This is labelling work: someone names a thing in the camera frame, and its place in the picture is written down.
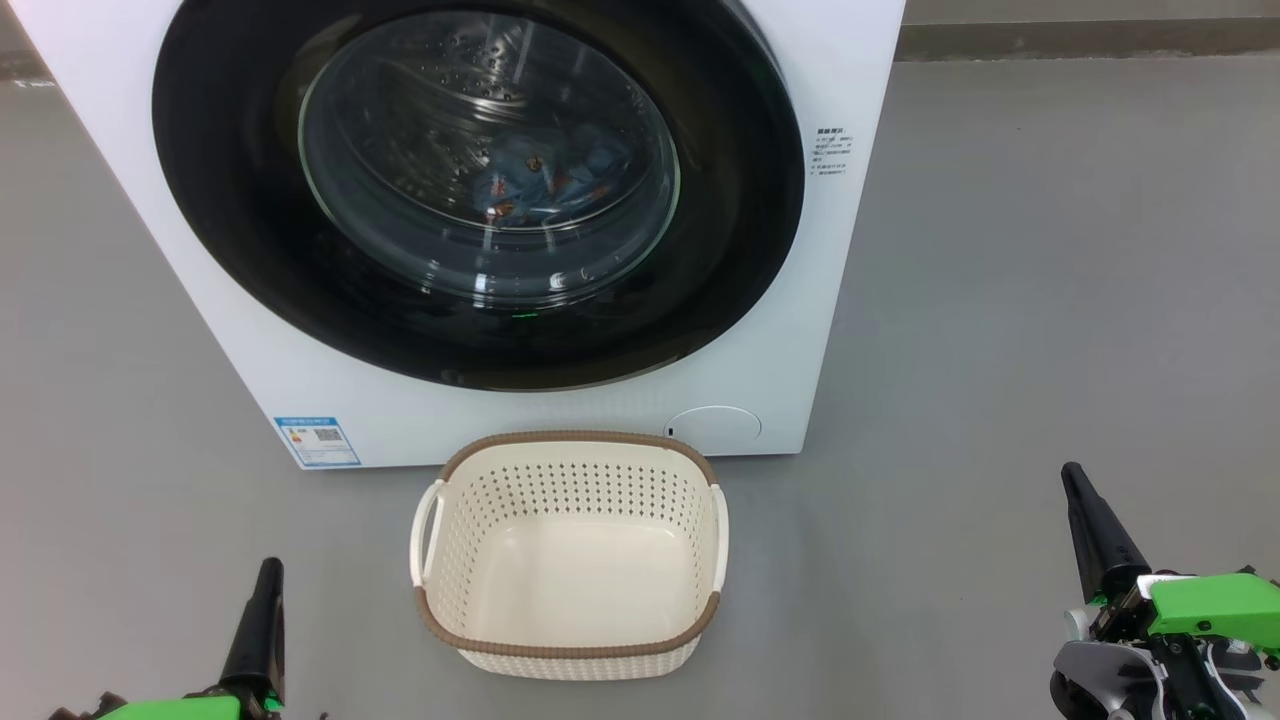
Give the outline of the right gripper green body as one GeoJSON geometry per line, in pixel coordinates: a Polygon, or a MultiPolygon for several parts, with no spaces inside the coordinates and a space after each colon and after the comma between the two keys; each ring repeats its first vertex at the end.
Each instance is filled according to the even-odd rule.
{"type": "Polygon", "coordinates": [[[1257,701],[1277,676],[1277,583],[1149,573],[1065,615],[1068,701],[1257,701]]]}

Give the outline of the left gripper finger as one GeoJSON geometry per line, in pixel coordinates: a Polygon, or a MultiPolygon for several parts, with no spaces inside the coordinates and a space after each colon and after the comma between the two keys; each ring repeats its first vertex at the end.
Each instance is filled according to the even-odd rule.
{"type": "Polygon", "coordinates": [[[285,689],[284,566],[264,559],[244,603],[218,685],[256,701],[283,701],[285,689]]]}

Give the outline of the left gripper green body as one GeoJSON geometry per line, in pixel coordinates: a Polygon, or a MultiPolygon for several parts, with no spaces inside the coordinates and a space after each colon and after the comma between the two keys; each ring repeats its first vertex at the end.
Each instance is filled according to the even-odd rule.
{"type": "Polygon", "coordinates": [[[255,694],[246,688],[207,688],[180,698],[129,702],[106,691],[96,708],[73,712],[60,707],[51,719],[282,719],[282,698],[269,691],[255,694]]]}

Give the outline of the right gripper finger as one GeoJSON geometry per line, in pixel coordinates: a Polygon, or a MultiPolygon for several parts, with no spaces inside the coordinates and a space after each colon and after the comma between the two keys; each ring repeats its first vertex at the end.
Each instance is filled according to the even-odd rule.
{"type": "Polygon", "coordinates": [[[1151,565],[1079,462],[1065,462],[1060,477],[1083,600],[1123,598],[1151,565]]]}

